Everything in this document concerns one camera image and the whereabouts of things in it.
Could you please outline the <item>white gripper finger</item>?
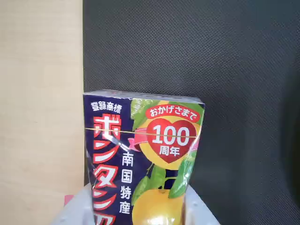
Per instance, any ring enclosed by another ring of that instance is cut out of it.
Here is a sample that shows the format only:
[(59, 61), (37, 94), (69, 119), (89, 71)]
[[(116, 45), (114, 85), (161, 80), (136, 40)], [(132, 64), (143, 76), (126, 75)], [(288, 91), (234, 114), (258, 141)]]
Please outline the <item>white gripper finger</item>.
[(185, 225), (220, 225), (216, 217), (189, 185), (185, 194)]
[(59, 212), (51, 225), (94, 225), (91, 184), (87, 184)]

